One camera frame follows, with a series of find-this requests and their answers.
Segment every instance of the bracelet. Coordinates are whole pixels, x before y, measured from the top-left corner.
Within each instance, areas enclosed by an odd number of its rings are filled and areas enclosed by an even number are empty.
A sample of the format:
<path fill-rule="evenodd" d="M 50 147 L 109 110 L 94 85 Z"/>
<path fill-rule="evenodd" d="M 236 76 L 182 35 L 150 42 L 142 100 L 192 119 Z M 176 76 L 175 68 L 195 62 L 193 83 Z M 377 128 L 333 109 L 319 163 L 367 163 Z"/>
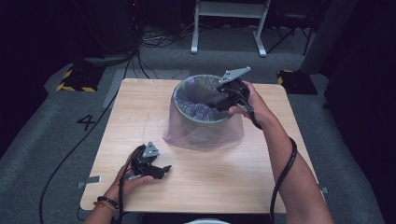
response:
<path fill-rule="evenodd" d="M 117 208 L 113 207 L 113 205 L 109 204 L 109 203 L 105 203 L 105 202 L 93 202 L 93 204 L 95 206 L 101 206 L 101 207 L 108 207 L 109 209 L 111 209 L 111 211 L 116 212 Z"/>
<path fill-rule="evenodd" d="M 113 205 L 116 209 L 119 209 L 119 204 L 118 203 L 114 202 L 113 200 L 111 200 L 111 199 L 109 199 L 109 198 L 107 198 L 105 196 L 100 196 L 100 197 L 98 197 L 97 200 L 98 200 L 98 202 L 100 202 L 100 201 L 108 202 L 111 205 Z"/>

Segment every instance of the person's right hand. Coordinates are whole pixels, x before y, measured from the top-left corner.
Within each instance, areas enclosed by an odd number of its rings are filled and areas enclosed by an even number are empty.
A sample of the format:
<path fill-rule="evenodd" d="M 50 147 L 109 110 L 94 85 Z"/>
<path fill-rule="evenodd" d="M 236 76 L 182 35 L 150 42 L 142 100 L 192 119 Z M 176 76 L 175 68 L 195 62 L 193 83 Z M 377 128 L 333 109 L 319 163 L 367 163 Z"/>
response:
<path fill-rule="evenodd" d="M 247 81 L 243 81 L 243 82 L 250 91 L 250 95 L 248 97 L 248 103 L 254 108 L 255 118 L 258 122 L 260 122 L 263 119 L 262 114 L 268 111 L 268 106 L 250 82 Z M 231 106 L 228 112 L 230 114 L 242 114 L 245 118 L 250 119 L 250 115 L 248 114 L 248 112 L 245 112 L 242 108 L 240 108 L 237 105 Z"/>

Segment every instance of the wooden table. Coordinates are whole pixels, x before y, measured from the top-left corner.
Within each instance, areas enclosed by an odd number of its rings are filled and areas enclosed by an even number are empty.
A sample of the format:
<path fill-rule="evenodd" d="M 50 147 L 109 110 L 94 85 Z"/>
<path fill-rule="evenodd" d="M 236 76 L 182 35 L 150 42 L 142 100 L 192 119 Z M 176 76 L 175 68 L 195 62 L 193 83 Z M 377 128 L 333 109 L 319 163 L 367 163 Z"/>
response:
<path fill-rule="evenodd" d="M 125 211 L 269 213 L 275 183 L 262 131 L 250 120 L 243 119 L 244 138 L 209 151 L 174 147 L 164 142 L 163 129 L 178 83 L 134 78 L 122 81 L 90 175 L 100 175 L 102 182 L 87 185 L 81 207 L 93 209 L 92 202 L 105 193 L 129 154 L 152 141 L 161 151 L 153 165 L 172 165 L 172 169 L 162 180 L 154 180 L 126 197 Z M 254 86 L 296 141 L 312 169 L 283 87 Z M 275 211 L 286 212 L 279 196 Z"/>

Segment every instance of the person's left hand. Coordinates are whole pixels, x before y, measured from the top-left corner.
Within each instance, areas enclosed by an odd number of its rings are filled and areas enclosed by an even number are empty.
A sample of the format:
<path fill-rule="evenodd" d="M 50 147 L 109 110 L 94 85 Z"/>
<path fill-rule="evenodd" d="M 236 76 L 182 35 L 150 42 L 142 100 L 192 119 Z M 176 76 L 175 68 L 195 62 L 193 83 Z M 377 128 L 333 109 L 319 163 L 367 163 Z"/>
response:
<path fill-rule="evenodd" d="M 107 192 L 104 195 L 107 198 L 110 198 L 111 200 L 113 200 L 115 202 L 119 201 L 119 188 L 120 188 L 119 184 L 120 184 L 120 178 L 122 177 L 122 172 L 124 170 L 124 167 L 125 166 L 122 166 L 120 168 L 113 184 L 111 184 L 110 188 L 107 190 Z M 123 193 L 123 195 L 131 194 L 135 188 L 137 188 L 141 185 L 144 185 L 153 179 L 154 179 L 154 177 L 152 177 L 151 175 L 145 175 L 145 176 L 141 176 L 136 179 L 133 179 L 133 180 L 124 180 L 122 193 Z"/>

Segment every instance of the trash can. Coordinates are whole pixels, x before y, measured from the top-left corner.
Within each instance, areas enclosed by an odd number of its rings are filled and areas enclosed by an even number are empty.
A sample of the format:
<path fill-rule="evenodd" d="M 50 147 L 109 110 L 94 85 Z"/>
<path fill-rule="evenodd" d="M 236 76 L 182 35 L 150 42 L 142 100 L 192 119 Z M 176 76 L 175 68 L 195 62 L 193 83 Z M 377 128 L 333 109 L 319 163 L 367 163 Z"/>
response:
<path fill-rule="evenodd" d="M 217 92 L 220 77 L 197 75 L 181 81 L 171 97 L 163 139 L 190 149 L 222 146 L 244 136 L 241 115 L 219 112 L 205 104 Z"/>

